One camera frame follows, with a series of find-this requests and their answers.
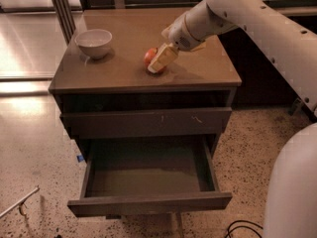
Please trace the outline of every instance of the speckled floor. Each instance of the speckled floor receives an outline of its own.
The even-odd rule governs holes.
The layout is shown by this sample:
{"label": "speckled floor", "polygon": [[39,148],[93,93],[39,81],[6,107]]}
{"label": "speckled floor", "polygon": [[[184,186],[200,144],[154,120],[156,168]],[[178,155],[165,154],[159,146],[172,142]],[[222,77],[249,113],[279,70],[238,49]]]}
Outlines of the speckled floor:
{"label": "speckled floor", "polygon": [[[310,124],[287,108],[234,110],[213,163],[222,191],[233,193],[225,210],[176,215],[77,219],[67,208],[78,199],[85,163],[59,121],[51,96],[0,98],[0,212],[37,185],[25,211],[14,209],[0,219],[0,237],[201,237],[223,238],[238,219],[264,222],[264,204],[272,165],[282,146]],[[234,237],[256,237],[248,231]]]}

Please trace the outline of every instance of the wooden surface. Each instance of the wooden surface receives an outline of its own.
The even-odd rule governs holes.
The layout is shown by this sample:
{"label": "wooden surface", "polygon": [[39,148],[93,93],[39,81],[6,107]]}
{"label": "wooden surface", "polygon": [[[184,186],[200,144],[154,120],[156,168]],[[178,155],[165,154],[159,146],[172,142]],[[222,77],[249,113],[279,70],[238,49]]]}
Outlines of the wooden surface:
{"label": "wooden surface", "polygon": [[51,93],[171,91],[212,86],[238,86],[241,80],[217,37],[207,48],[180,53],[162,75],[149,74],[143,57],[165,42],[161,31],[185,8],[85,11],[74,37],[86,29],[112,33],[112,51],[104,59],[85,56],[73,39],[50,86]]}

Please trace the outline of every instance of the cable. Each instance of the cable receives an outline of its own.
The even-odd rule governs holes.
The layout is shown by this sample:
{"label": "cable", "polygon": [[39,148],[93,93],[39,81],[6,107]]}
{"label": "cable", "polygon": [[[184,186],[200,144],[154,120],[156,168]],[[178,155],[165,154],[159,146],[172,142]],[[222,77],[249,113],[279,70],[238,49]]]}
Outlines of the cable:
{"label": "cable", "polygon": [[252,228],[252,227],[250,227],[250,226],[239,225],[239,226],[237,226],[237,227],[231,229],[231,227],[232,227],[234,224],[236,224],[236,223],[248,223],[248,224],[251,224],[251,225],[254,225],[254,226],[258,227],[259,229],[263,229],[260,225],[258,225],[258,224],[255,223],[255,222],[252,222],[252,221],[249,221],[249,220],[236,220],[236,221],[232,222],[232,223],[229,225],[229,227],[227,228],[227,232],[228,232],[228,233],[227,233],[227,235],[225,236],[225,238],[227,238],[227,237],[232,238],[231,233],[232,233],[234,230],[238,229],[238,228],[247,228],[247,229],[253,231],[254,233],[256,233],[260,238],[262,238],[261,234],[260,234],[257,230],[255,230],[254,228]]}
{"label": "cable", "polygon": [[225,238],[227,238],[227,237],[232,237],[232,236],[231,236],[231,233],[232,233],[233,231],[235,231],[236,229],[238,229],[238,228],[247,228],[247,229],[253,231],[254,233],[256,233],[256,234],[258,235],[258,237],[262,238],[261,234],[260,234],[258,231],[256,231],[255,229],[253,229],[253,228],[250,227],[250,226],[244,226],[244,225],[236,226],[235,228],[233,228],[232,230],[230,230],[230,231],[228,232],[228,234],[225,236]]}

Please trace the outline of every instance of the red apple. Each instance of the red apple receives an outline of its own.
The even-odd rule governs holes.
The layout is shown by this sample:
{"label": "red apple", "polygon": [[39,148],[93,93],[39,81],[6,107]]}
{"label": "red apple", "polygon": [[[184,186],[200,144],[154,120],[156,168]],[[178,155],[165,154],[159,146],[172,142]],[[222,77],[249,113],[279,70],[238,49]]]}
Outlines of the red apple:
{"label": "red apple", "polygon": [[[146,69],[148,69],[148,66],[150,65],[151,61],[153,58],[157,55],[158,53],[158,48],[150,48],[144,57],[144,64],[146,66]],[[166,69],[166,66],[157,71],[157,74],[162,73]]]}

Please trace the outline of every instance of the cabinet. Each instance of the cabinet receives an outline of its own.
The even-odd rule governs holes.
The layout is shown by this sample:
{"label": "cabinet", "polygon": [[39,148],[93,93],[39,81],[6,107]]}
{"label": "cabinet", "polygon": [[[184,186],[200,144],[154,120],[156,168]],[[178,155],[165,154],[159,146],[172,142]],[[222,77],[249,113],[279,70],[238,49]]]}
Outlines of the cabinet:
{"label": "cabinet", "polygon": [[92,60],[72,40],[50,86],[86,174],[78,217],[223,209],[212,156],[241,80],[217,37],[180,54],[162,75],[143,55],[164,42],[162,29],[186,9],[86,11],[84,29],[112,32],[112,52]]}

